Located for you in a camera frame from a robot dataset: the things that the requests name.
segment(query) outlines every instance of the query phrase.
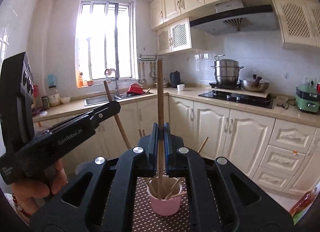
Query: gas stove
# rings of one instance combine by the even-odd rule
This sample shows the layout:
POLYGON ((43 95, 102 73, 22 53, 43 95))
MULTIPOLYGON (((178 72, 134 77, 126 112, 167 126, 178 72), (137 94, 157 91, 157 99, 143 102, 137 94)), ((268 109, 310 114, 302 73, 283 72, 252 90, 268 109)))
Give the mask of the gas stove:
POLYGON ((270 94, 268 94, 266 98, 261 98, 261 97, 255 97, 250 95, 233 93, 231 90, 230 92, 213 90, 211 92, 200 94, 199 96, 218 99, 218 100, 231 101, 236 103, 242 103, 246 105, 252 105, 252 106, 268 108, 268 109, 272 109, 272 105, 273 105, 273 98, 271 97, 270 94))

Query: stainless steel pot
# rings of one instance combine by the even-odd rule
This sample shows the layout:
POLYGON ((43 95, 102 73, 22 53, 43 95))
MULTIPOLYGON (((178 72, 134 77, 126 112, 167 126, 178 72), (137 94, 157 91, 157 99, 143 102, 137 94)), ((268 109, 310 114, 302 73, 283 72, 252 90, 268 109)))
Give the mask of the stainless steel pot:
POLYGON ((239 67, 239 62, 230 59, 216 60, 214 66, 214 76, 217 84, 222 85, 235 85, 239 79, 239 70, 243 67, 239 67))
POLYGON ((246 91, 264 92, 268 89, 270 81, 253 75, 253 78, 240 80, 241 87, 246 91))

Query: white cup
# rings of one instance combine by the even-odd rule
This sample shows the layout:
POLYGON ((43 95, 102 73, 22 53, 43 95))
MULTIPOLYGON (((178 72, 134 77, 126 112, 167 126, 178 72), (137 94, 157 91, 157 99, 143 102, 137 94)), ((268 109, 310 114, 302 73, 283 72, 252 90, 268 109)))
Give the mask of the white cup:
POLYGON ((186 86, 186 85, 184 85, 184 84, 179 84, 179 85, 177 85, 178 91, 184 90, 185 86, 186 86))

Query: pink cup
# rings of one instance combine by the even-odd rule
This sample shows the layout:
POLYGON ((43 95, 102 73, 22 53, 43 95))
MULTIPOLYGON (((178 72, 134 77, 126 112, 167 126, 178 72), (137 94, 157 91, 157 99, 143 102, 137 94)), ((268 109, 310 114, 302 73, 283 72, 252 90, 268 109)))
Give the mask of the pink cup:
MULTIPOLYGON (((164 187, 167 190, 169 190, 177 181, 177 178, 169 178, 168 176, 162 176, 162 177, 163 177, 164 187)), ((168 200, 161 200, 154 197, 151 194, 148 186, 147 186, 147 192, 150 199, 150 206, 156 214, 160 216, 171 216, 179 210, 182 196, 178 196, 168 200)), ((175 194, 182 192, 182 185, 180 183, 176 185, 176 187, 174 188, 174 192, 175 194)))

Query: green electric cooker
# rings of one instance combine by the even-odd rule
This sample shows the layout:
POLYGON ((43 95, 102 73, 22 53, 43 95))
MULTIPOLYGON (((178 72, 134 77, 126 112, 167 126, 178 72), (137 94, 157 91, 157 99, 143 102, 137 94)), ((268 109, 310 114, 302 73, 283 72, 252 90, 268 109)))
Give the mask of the green electric cooker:
POLYGON ((296 105, 301 111, 317 113, 320 106, 320 93, 309 85, 300 85, 296 89, 296 105))

